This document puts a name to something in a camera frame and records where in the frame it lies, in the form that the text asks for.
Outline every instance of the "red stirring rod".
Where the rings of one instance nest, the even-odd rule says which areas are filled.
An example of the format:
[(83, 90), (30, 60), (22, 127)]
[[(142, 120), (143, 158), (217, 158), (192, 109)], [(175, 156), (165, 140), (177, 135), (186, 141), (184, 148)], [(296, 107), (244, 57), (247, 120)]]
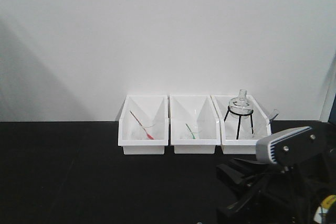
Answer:
[(142, 127), (142, 129), (145, 131), (147, 137), (151, 140), (154, 140), (154, 138), (147, 132), (147, 130), (142, 126), (142, 124), (140, 123), (139, 119), (137, 119), (137, 117), (133, 114), (132, 111), (130, 111), (132, 116), (136, 119), (136, 121), (139, 123), (139, 125)]

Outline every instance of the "white storage bin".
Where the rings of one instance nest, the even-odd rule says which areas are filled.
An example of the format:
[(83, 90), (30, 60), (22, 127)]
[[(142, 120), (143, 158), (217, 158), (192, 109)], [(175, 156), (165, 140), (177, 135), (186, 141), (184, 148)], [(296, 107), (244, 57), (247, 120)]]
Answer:
[(228, 114), (226, 121), (224, 117), (227, 112), (230, 99), (236, 95), (212, 95), (214, 106), (220, 119), (220, 130), (222, 136), (222, 150), (224, 154), (256, 154), (256, 143), (259, 139), (271, 134), (271, 127), (268, 117), (262, 111), (252, 95), (247, 98), (253, 102), (253, 128), (252, 134), (250, 116), (241, 117), (239, 139), (236, 139), (238, 128), (238, 116)]
[[(131, 112), (138, 118), (149, 139)], [(169, 134), (166, 95), (128, 95), (119, 120), (118, 145), (124, 154), (164, 154)]]
[(219, 118), (209, 95), (171, 95), (170, 118), (176, 154), (213, 154), (220, 145)]

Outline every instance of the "black table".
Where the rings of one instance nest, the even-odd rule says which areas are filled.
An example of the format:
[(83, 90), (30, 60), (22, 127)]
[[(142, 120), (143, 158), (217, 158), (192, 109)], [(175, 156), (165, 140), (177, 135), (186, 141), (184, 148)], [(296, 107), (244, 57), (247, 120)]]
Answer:
[[(318, 121), (273, 121), (272, 132)], [(117, 122), (0, 123), (0, 223), (216, 223), (235, 197), (215, 166), (254, 155), (126, 156)]]

